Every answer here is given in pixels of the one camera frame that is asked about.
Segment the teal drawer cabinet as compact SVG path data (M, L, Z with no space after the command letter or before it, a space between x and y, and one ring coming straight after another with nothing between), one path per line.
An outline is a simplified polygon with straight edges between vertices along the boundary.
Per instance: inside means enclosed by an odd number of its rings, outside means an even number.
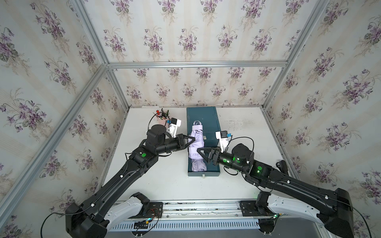
M187 132L195 138L188 148L188 176L189 177L217 177L220 168L211 162L205 162L198 154L197 149L203 147L217 147L218 139L215 133L221 131L217 110L215 107L187 108Z

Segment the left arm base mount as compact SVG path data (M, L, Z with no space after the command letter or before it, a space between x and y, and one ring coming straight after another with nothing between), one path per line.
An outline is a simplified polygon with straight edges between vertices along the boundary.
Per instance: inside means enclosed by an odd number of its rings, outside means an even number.
M126 207L124 219L162 218L163 202L150 200L141 192L133 194L123 205Z

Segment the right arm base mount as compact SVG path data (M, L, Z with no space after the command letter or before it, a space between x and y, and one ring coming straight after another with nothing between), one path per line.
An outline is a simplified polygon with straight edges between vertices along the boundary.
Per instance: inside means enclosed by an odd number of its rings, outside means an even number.
M256 200L240 201L240 209L244 217L272 217L278 218L278 213L272 212L268 207L270 192L261 191Z

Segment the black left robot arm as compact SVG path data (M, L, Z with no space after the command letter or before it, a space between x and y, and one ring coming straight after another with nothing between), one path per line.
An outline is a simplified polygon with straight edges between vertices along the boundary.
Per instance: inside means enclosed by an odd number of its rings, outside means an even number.
M125 219L134 217L149 204L142 193L117 206L115 202L140 177L142 177L164 153L187 149L195 138L178 134L172 137L163 125L154 125L146 133L139 146L130 154L119 171L90 198L80 205L72 203L62 216L65 231L72 238L103 238Z

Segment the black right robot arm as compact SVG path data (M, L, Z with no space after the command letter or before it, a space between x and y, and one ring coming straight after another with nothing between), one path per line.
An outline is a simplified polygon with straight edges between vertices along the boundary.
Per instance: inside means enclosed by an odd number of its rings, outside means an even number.
M276 168L254 159L254 152L240 143L232 152L220 148L198 148L197 153L208 163L221 164L244 175L246 182L268 188L261 195L265 208L272 213L288 213L324 225L330 233L341 238L355 236L354 216L347 190L320 188L292 178Z

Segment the purple umbrella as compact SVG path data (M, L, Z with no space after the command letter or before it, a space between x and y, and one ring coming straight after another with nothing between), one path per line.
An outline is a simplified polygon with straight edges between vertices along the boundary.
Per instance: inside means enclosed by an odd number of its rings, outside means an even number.
M190 136L195 137L195 142L193 145L189 148L189 158L190 159L197 159L198 158L198 148L204 147L204 136L203 136L203 126L200 121L194 121L193 125L191 127L191 133Z
M206 163L200 159L191 159L192 172L205 172L207 171Z

